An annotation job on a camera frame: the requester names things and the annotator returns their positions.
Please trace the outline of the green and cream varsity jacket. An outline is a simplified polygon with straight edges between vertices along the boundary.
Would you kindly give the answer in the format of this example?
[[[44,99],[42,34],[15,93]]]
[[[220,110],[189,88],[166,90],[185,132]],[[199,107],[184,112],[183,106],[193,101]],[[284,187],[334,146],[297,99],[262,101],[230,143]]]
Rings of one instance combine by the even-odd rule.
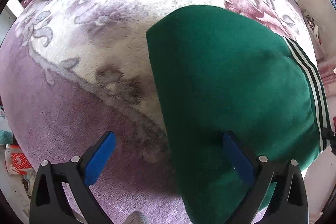
[[[232,131],[270,161],[306,169],[329,142],[326,95],[300,45],[234,12],[193,5],[146,32],[178,188],[192,223],[224,223],[248,187],[230,164]]]

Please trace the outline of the red patterned bag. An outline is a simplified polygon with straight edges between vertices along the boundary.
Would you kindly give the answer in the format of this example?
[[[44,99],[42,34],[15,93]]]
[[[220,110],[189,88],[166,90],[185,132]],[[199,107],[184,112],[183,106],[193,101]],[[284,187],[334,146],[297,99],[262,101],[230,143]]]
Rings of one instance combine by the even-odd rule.
[[[5,147],[5,167],[9,175],[24,176],[33,170],[21,148],[13,144],[7,144]]]

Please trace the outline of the floral purple plush blanket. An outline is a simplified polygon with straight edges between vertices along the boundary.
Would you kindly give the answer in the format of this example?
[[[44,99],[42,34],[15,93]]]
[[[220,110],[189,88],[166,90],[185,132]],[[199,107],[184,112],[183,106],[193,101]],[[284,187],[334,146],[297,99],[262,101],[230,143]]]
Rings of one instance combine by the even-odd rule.
[[[180,7],[228,8],[299,43],[315,59],[287,0],[34,0],[1,45],[1,100],[30,164],[63,162],[111,130],[117,148],[92,192],[122,223],[189,223],[175,189],[146,31]]]

